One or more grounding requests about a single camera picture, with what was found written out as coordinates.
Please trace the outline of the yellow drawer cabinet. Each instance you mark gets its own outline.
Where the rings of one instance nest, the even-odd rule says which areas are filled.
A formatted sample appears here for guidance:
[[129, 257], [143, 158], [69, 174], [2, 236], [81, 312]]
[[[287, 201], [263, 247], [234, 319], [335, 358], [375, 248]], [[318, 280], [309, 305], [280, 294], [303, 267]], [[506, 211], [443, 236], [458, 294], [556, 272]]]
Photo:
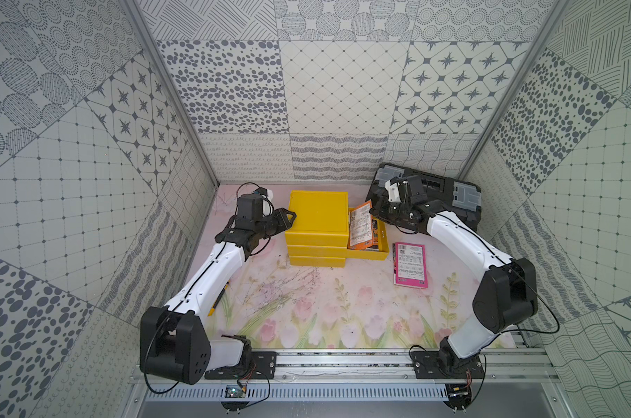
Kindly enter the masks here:
[[350, 237], [349, 196], [346, 192], [298, 191], [290, 194], [296, 214], [285, 233], [293, 266], [344, 268]]

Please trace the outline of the orange seed bag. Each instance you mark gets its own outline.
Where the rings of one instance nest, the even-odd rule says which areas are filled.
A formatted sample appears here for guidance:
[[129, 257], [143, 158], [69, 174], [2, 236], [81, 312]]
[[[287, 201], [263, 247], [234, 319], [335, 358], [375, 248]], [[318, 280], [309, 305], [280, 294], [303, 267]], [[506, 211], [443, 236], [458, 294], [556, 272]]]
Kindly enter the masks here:
[[366, 201], [350, 211], [349, 249], [362, 251], [374, 245], [374, 227], [371, 208], [372, 203]]

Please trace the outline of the yellow top drawer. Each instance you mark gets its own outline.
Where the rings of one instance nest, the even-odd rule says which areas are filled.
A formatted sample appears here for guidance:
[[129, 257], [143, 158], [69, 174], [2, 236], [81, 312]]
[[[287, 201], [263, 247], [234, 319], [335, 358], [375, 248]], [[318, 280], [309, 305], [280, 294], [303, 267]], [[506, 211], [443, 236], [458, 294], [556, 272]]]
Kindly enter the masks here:
[[367, 261], [387, 259], [390, 245], [385, 224], [371, 215], [369, 202], [349, 209], [349, 232], [347, 258]]

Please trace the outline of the pink seed bag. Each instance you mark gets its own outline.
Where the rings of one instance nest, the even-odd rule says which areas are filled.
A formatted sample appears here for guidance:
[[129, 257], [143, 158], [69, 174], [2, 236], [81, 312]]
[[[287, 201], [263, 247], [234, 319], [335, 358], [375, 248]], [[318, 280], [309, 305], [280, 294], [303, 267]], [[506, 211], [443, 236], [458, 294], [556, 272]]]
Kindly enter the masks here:
[[417, 289], [429, 287], [424, 245], [396, 242], [392, 247], [392, 255], [395, 285]]

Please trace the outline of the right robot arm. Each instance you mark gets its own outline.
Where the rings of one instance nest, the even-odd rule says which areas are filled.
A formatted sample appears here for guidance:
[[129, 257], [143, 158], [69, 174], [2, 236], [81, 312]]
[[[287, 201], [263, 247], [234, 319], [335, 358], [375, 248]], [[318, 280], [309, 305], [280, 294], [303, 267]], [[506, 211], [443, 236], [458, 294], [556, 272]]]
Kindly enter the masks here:
[[437, 361], [443, 371], [452, 374], [475, 362], [508, 327], [538, 313], [535, 266], [477, 234], [482, 214], [477, 186], [412, 171], [404, 177], [378, 172], [367, 197], [374, 217], [439, 240], [479, 278], [472, 315], [439, 344]]

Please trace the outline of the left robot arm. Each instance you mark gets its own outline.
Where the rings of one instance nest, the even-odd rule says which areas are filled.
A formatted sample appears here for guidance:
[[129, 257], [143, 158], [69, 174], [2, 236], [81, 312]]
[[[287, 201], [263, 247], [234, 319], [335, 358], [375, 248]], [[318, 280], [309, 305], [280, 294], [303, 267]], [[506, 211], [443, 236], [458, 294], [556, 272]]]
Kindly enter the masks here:
[[248, 338], [210, 339], [205, 327], [232, 276], [271, 238], [292, 228], [296, 214], [275, 207], [272, 197], [261, 186], [238, 196], [235, 212], [195, 276], [163, 306], [150, 307], [141, 317], [140, 369], [145, 377], [194, 385], [206, 374], [242, 379], [252, 373]]

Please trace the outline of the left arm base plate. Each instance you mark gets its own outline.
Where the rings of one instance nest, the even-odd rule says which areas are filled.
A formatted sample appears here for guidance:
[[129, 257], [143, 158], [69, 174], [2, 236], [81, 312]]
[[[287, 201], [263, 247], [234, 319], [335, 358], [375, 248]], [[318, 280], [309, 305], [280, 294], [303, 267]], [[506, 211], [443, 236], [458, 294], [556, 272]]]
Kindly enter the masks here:
[[206, 380], [273, 380], [277, 362], [277, 352], [252, 351], [242, 356], [240, 363], [234, 367], [220, 367], [207, 371]]

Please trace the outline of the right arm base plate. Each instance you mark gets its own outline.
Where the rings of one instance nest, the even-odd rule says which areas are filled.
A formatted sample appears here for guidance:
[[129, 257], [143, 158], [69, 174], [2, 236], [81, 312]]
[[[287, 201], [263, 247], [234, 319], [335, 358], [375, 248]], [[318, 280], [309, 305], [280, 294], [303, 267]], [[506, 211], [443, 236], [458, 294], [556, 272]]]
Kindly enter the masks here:
[[456, 355], [446, 355], [439, 351], [417, 350], [409, 352], [416, 379], [466, 380], [482, 379], [485, 369], [478, 355], [460, 359]]

